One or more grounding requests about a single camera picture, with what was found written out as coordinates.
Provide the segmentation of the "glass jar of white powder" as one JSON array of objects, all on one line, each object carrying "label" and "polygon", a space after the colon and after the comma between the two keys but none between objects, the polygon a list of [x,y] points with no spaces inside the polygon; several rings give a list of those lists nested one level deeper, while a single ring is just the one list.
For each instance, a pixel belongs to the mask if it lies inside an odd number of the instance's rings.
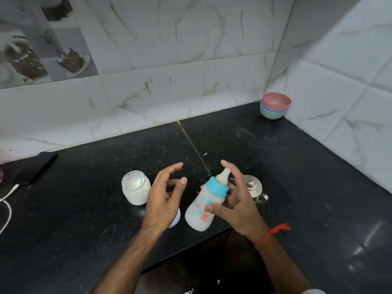
[{"label": "glass jar of white powder", "polygon": [[122,178],[121,186],[123,194],[132,205],[141,206],[147,202],[151,184],[143,172],[130,171]]}]

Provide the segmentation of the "steel pot with lid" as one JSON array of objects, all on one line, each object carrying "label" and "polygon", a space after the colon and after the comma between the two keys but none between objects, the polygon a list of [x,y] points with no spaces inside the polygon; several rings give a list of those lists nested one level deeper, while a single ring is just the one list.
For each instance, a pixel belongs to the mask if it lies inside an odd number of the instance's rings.
[{"label": "steel pot with lid", "polygon": [[229,178],[229,183],[238,187],[238,204],[235,206],[247,211],[265,213],[269,197],[263,193],[261,181],[252,176],[244,175],[243,178]]}]

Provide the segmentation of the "pink bowl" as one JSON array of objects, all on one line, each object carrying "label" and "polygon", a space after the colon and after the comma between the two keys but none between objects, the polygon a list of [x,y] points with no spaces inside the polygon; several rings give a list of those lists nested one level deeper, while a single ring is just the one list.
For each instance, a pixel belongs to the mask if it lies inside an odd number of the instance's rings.
[{"label": "pink bowl", "polygon": [[273,110],[286,110],[290,107],[292,100],[285,94],[279,92],[268,92],[262,97],[264,106]]}]

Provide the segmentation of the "green bowl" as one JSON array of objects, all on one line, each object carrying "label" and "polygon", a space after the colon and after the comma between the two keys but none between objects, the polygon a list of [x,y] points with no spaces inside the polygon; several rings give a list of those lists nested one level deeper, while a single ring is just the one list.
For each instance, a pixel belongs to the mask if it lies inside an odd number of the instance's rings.
[{"label": "green bowl", "polygon": [[275,120],[275,119],[279,119],[282,118],[287,111],[280,111],[278,113],[276,112],[271,112],[265,108],[263,108],[262,106],[260,106],[260,113],[264,118],[270,119],[270,120]]}]

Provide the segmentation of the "baby bottle with blue collar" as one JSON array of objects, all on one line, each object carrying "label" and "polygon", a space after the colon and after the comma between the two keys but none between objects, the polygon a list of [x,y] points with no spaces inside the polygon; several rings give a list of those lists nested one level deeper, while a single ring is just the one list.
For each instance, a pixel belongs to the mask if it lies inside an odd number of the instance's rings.
[{"label": "baby bottle with blue collar", "polygon": [[188,207],[185,220],[191,228],[203,232],[211,225],[214,215],[205,211],[205,206],[212,203],[222,204],[228,193],[228,177],[231,171],[225,168],[217,176],[210,177],[196,199]]}]

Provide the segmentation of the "person's left hand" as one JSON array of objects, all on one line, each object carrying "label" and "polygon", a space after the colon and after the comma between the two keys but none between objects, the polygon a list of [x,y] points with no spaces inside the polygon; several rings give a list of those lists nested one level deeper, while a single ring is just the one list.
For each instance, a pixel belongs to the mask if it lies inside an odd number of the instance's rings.
[{"label": "person's left hand", "polygon": [[182,162],[170,165],[157,174],[149,191],[141,234],[159,237],[173,222],[177,210],[169,207],[169,198],[174,186],[167,187],[167,180],[171,174],[181,170],[183,165]]}]

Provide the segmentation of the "black smartphone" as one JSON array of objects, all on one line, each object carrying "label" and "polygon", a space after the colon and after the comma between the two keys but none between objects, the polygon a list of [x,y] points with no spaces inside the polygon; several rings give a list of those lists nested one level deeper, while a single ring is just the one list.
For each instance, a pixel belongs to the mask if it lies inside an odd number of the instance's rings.
[{"label": "black smartphone", "polygon": [[31,185],[56,160],[57,156],[55,152],[41,152],[34,157],[1,164],[3,178],[0,187],[16,184]]}]

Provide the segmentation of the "person's right forearm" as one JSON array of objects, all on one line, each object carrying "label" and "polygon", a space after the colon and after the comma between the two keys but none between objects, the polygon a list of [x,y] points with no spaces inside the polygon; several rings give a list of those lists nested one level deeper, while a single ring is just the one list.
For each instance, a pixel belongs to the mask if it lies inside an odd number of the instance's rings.
[{"label": "person's right forearm", "polygon": [[264,261],[274,294],[303,294],[313,288],[273,235],[258,236],[251,241]]}]

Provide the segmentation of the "person's left forearm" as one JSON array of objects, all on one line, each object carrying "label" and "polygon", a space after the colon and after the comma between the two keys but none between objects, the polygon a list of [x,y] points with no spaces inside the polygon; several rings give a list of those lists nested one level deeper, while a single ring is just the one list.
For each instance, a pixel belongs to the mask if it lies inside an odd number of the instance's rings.
[{"label": "person's left forearm", "polygon": [[164,230],[141,228],[91,294],[134,294],[142,267]]}]

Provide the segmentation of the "person's right hand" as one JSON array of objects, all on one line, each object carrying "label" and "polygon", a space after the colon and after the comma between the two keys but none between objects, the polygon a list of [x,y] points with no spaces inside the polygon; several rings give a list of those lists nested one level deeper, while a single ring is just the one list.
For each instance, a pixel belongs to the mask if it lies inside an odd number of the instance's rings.
[{"label": "person's right hand", "polygon": [[[221,160],[221,165],[225,168],[229,168],[234,178],[237,180],[243,178],[243,174],[233,163]],[[267,234],[269,228],[257,209],[256,211],[247,211],[236,207],[233,211],[234,220],[233,222],[228,222],[228,224],[230,224],[236,232],[245,236],[249,241],[251,241],[252,238],[265,236]]]}]

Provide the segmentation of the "blue bowl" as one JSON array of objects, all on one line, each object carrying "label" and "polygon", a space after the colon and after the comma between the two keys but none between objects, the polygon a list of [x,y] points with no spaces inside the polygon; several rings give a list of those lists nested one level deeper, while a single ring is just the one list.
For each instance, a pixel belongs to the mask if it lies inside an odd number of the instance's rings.
[{"label": "blue bowl", "polygon": [[261,109],[264,109],[265,111],[271,112],[271,113],[275,113],[275,114],[284,114],[287,112],[287,110],[290,108],[290,106],[286,106],[286,107],[269,107],[268,105],[266,105],[265,102],[261,101],[260,102],[260,107]]}]

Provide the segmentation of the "round white jar lid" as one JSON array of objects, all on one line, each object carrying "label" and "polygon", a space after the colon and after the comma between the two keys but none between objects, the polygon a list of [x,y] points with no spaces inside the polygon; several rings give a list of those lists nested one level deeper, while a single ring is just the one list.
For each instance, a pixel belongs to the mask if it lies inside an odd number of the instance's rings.
[{"label": "round white jar lid", "polygon": [[181,211],[180,211],[180,209],[178,208],[177,214],[176,214],[176,216],[175,216],[173,222],[170,224],[170,226],[169,226],[168,228],[175,227],[175,226],[178,224],[178,222],[179,222],[179,220],[180,220],[180,217],[181,217]]}]

